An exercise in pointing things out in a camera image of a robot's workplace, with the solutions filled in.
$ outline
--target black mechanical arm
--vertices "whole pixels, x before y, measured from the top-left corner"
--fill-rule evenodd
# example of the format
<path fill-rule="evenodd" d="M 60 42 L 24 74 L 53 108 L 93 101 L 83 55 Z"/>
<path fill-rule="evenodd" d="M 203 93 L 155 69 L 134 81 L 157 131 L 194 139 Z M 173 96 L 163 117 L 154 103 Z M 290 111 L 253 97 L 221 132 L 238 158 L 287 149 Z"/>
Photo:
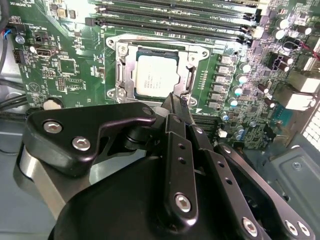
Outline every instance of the black mechanical arm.
<path fill-rule="evenodd" d="M 146 156 L 90 184 L 92 165 L 137 149 Z M 31 114 L 15 179 L 57 219 L 52 240 L 315 239 L 236 151 L 213 149 L 173 94 L 154 110 L 134 102 Z"/>

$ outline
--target cpu socket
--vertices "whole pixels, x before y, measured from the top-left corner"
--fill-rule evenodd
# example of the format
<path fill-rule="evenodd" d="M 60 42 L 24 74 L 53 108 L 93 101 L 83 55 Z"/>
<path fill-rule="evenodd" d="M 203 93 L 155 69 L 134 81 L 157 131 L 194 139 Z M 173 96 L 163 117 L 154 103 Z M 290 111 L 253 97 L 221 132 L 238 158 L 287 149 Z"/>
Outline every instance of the cpu socket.
<path fill-rule="evenodd" d="M 194 43 L 162 37 L 122 34 L 108 37 L 115 51 L 115 88 L 107 96 L 118 103 L 140 101 L 159 106 L 169 93 L 185 97 L 189 106 L 199 62 L 208 49 Z"/>

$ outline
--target black cable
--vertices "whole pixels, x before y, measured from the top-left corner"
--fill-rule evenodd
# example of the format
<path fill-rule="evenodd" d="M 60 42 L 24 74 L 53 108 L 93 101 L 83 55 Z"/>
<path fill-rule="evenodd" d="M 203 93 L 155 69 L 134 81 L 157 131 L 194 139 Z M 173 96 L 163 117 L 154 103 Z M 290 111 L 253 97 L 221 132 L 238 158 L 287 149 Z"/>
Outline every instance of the black cable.
<path fill-rule="evenodd" d="M 19 95 L 19 96 L 15 96 L 15 97 L 12 97 L 12 98 L 9 98 L 7 100 L 4 100 L 4 101 L 0 102 L 0 108 L 5 107 L 5 106 L 7 106 L 9 104 L 13 104 L 13 103 L 18 102 L 18 101 L 25 101 L 25 100 L 27 100 L 27 97 L 26 97 L 25 94 Z"/>
<path fill-rule="evenodd" d="M 8 0 L 0 0 L 1 20 L 0 20 L 0 33 L 5 30 L 9 23 L 10 12 Z"/>
<path fill-rule="evenodd" d="M 7 87 L 10 87 L 10 88 L 13 88 L 13 89 L 17 89 L 17 90 L 21 90 L 21 91 L 25 90 L 24 86 L 21 83 L 14 82 L 14 81 L 9 81 L 9 80 L 2 79 L 2 78 L 0 78 L 0 85 L 7 86 Z"/>
<path fill-rule="evenodd" d="M 10 104 L 8 104 L 8 105 L 5 105 L 5 106 L 3 106 L 3 107 L 0 107 L 0 111 L 5 111 L 5 110 L 9 110 L 9 109 L 14 109 L 14 108 L 17 108 L 17 107 L 26 105 L 26 104 L 28 104 L 28 101 L 27 101 L 27 100 L 17 101 L 17 102 L 14 102 L 14 103 L 10 103 Z"/>
<path fill-rule="evenodd" d="M 8 40 L 3 39 L 2 40 L 2 54 L 1 54 L 1 59 L 0 59 L 0 75 L 2 73 L 2 70 L 4 69 L 6 57 L 7 57 L 7 51 L 8 51 Z"/>
<path fill-rule="evenodd" d="M 25 122 L 26 114 L 24 113 L 16 113 L 16 112 L 8 112 L 8 111 L 0 111 L 0 119 L 5 119 L 14 122 Z"/>

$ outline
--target motherboard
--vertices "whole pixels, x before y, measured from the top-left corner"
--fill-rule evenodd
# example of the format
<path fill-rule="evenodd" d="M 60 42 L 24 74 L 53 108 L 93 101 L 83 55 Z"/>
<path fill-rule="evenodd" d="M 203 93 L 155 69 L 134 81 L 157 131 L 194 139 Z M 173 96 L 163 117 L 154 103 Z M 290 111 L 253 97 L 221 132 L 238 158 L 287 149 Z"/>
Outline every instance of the motherboard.
<path fill-rule="evenodd" d="M 173 92 L 212 143 L 260 149 L 317 102 L 319 0 L 11 0 L 10 15 L 32 108 Z"/>

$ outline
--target red wire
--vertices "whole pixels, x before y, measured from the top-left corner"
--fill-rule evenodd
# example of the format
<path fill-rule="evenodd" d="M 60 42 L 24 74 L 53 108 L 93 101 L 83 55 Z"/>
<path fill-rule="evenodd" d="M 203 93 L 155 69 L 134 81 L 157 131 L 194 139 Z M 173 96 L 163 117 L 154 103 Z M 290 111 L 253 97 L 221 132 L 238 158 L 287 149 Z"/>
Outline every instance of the red wire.
<path fill-rule="evenodd" d="M 318 61 L 320 61 L 320 56 L 318 55 L 317 52 L 315 52 L 314 50 L 312 50 L 308 45 L 305 45 L 304 42 L 300 42 L 300 45 L 301 45 L 304 49 L 312 52 L 313 56 L 314 56 Z"/>

